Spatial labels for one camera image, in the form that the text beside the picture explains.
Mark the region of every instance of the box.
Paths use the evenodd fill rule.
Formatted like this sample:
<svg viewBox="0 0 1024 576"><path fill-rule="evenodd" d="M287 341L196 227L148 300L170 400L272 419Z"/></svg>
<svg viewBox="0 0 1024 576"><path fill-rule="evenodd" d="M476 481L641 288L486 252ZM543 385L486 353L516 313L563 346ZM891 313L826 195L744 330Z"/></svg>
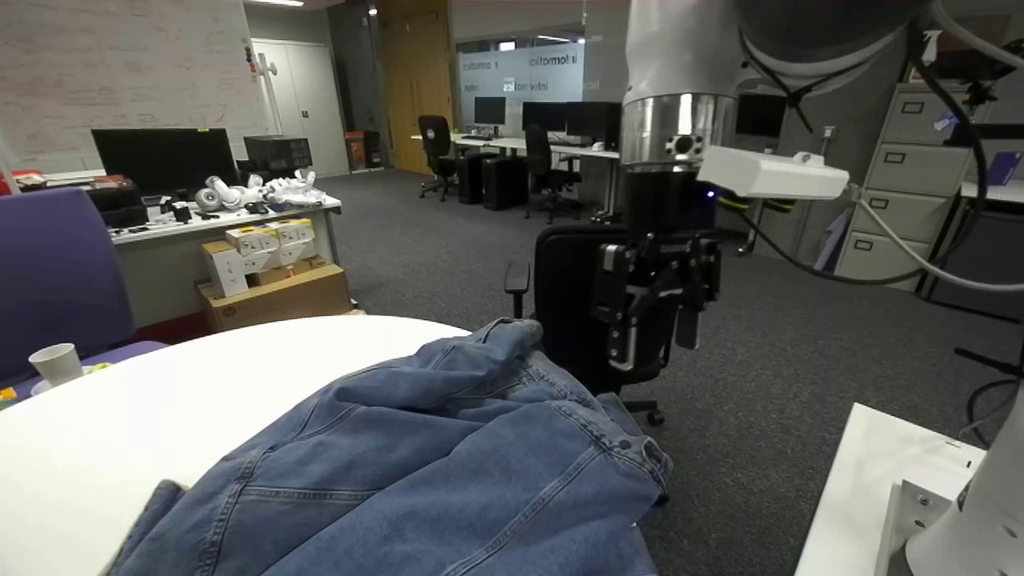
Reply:
<svg viewBox="0 0 1024 576"><path fill-rule="evenodd" d="M279 266L280 266L280 251L279 248L260 251L260 252L242 252L246 275L260 275L260 272L267 272L267 270L279 270Z"/></svg>
<svg viewBox="0 0 1024 576"><path fill-rule="evenodd" d="M230 227L227 244L236 248L236 252L263 252L279 248L279 236L267 227Z"/></svg>
<svg viewBox="0 0 1024 576"><path fill-rule="evenodd" d="M315 257L312 236L295 239L295 244L280 244L280 266L295 266L295 261L312 258L312 257Z"/></svg>
<svg viewBox="0 0 1024 576"><path fill-rule="evenodd" d="M236 298L219 298L211 286L201 286L197 292L213 330L353 312L349 281L340 266L315 266Z"/></svg>
<svg viewBox="0 0 1024 576"><path fill-rule="evenodd" d="M272 222L266 227L279 236L279 244L297 244L297 239L312 239L315 236L310 218Z"/></svg>
<svg viewBox="0 0 1024 576"><path fill-rule="evenodd" d="M230 244L201 244L201 252L217 293L236 298L249 292L246 261Z"/></svg>

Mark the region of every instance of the denim jacket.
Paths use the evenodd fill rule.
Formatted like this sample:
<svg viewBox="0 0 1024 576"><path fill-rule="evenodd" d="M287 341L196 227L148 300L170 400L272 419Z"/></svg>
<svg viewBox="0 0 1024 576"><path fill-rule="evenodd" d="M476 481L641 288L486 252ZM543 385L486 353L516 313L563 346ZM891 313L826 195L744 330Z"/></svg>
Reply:
<svg viewBox="0 0 1024 576"><path fill-rule="evenodd" d="M498 319L325 385L161 484L112 573L657 573L668 457L538 341Z"/></svg>

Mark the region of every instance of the office desk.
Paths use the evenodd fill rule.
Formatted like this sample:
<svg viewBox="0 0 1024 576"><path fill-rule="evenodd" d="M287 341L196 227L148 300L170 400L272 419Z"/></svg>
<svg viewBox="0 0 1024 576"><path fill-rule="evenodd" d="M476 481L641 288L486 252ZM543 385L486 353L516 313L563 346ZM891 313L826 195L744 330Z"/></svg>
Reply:
<svg viewBox="0 0 1024 576"><path fill-rule="evenodd" d="M85 376L0 413L0 573L103 573L161 481L219 453L324 385L454 328L315 316L217 333Z"/></svg>
<svg viewBox="0 0 1024 576"><path fill-rule="evenodd" d="M854 404L796 576L870 576L896 484L955 498L985 450Z"/></svg>
<svg viewBox="0 0 1024 576"><path fill-rule="evenodd" d="M225 239L227 227L266 225L266 222L304 213L312 222L321 258L340 261L337 236L330 227L330 213L340 213L340 212L341 212L341 201L330 201L324 207L287 207L272 213L227 212L217 222L193 218L188 225L179 225L150 207L148 232L112 235L134 328L154 328L154 324L179 319L188 313L201 313L196 286L209 277L209 270L197 248L209 239Z"/></svg>
<svg viewBox="0 0 1024 576"><path fill-rule="evenodd" d="M496 152L496 154L524 154L524 137L465 137L465 133L451 133L454 146L465 152ZM594 146L565 146L565 144L549 144L549 158L565 158L569 160L569 172L577 170L572 160L601 160L605 165L610 165L605 185L601 185L601 218L615 218L616 213L616 152L594 152Z"/></svg>

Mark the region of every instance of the filing cabinet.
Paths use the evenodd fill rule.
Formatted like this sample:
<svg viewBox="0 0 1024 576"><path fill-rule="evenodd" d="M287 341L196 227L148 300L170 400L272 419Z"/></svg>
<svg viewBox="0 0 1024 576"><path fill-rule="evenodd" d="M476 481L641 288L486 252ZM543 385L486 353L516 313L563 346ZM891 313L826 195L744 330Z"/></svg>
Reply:
<svg viewBox="0 0 1024 576"><path fill-rule="evenodd" d="M901 239L930 244L943 225L951 201L933 195L901 195L864 190L859 197L891 227ZM868 212L854 212L852 232L883 235Z"/></svg>
<svg viewBox="0 0 1024 576"><path fill-rule="evenodd" d="M927 244L908 244L916 252L927 257ZM841 257L837 257L841 275L854 277L888 277L913 272L916 261L888 239L880 235L848 235Z"/></svg>
<svg viewBox="0 0 1024 576"><path fill-rule="evenodd" d="M951 133L951 109L927 85L896 85L880 141L939 146Z"/></svg>
<svg viewBox="0 0 1024 576"><path fill-rule="evenodd" d="M965 160L963 146L877 144L864 185L952 197Z"/></svg>
<svg viewBox="0 0 1024 576"><path fill-rule="evenodd" d="M948 114L948 107L927 85L896 85L859 190L859 197L920 257L930 257L968 165L963 146L943 146ZM835 272L888 277L908 270L916 261L883 236L864 207L854 207Z"/></svg>

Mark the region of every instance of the computer monitor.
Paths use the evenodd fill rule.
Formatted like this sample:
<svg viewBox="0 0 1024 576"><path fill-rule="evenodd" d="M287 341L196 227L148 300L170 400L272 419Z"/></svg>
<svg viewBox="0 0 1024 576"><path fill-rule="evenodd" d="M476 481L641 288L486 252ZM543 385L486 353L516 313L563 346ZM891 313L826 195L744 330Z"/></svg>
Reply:
<svg viewBox="0 0 1024 576"><path fill-rule="evenodd" d="M737 104L737 133L776 137L787 99L770 94L743 94Z"/></svg>
<svg viewBox="0 0 1024 576"><path fill-rule="evenodd" d="M128 175L144 195L196 192L209 175L236 185L225 129L97 129L104 172Z"/></svg>
<svg viewBox="0 0 1024 576"><path fill-rule="evenodd" d="M569 129L569 107L565 104L524 104L520 107L520 129L539 126L543 130L565 130Z"/></svg>
<svg viewBox="0 0 1024 576"><path fill-rule="evenodd" d="M501 95L473 99L473 126L506 126L506 99Z"/></svg>

